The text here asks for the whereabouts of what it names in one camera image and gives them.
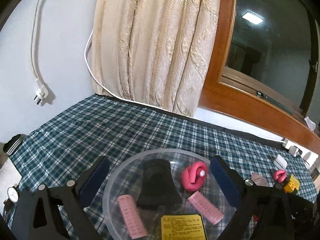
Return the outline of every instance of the green checkered cloth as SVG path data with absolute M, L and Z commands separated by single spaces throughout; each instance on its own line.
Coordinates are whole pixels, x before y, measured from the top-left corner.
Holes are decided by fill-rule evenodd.
M 298 194 L 312 202 L 316 199 L 315 186 L 301 158 L 98 95 L 82 100 L 30 133 L 10 158 L 23 177 L 19 190 L 29 187 L 31 191 L 36 191 L 43 183 L 56 187 L 77 179 L 100 155 L 108 157 L 112 173 L 131 156 L 157 148 L 183 149 L 207 159 L 221 155 L 229 167 L 238 171 L 244 179 L 255 172 L 264 176 L 270 184 L 273 184 L 271 174 L 277 170 L 272 159 L 280 154 L 288 162 L 287 172 L 300 181 Z M 107 181 L 108 177 L 90 207 L 84 209 L 104 239 L 111 238 L 102 215 L 102 197 Z M 71 238 L 77 239 L 63 209 L 61 213 Z

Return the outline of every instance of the curtain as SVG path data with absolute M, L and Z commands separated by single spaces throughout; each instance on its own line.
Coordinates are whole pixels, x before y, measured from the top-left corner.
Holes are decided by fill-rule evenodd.
M 220 0 L 98 0 L 92 71 L 121 98 L 193 116 Z M 97 94 L 108 95 L 96 83 Z

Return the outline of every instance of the window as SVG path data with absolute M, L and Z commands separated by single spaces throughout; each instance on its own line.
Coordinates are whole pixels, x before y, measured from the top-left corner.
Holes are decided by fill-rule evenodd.
M 318 33 L 300 0 L 237 0 L 220 81 L 302 120 L 318 79 Z

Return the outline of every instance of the blue gripper pad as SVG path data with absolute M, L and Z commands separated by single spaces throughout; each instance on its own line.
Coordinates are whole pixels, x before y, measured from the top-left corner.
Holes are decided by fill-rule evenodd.
M 83 171 L 77 179 L 76 194 L 83 207 L 90 206 L 101 184 L 107 177 L 110 169 L 110 162 L 107 157 L 100 156 L 95 163 Z
M 210 169 L 229 205 L 237 208 L 244 191 L 241 176 L 235 170 L 230 169 L 220 155 L 211 159 Z

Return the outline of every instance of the pink hair curler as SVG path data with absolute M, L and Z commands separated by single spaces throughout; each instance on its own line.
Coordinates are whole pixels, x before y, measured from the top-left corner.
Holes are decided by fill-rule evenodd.
M 187 191 L 197 191 L 207 175 L 207 165 L 204 162 L 195 162 L 182 173 L 182 185 Z
M 286 176 L 287 176 L 287 172 L 285 170 L 278 170 L 273 174 L 273 179 L 276 182 L 281 183 L 284 181 Z

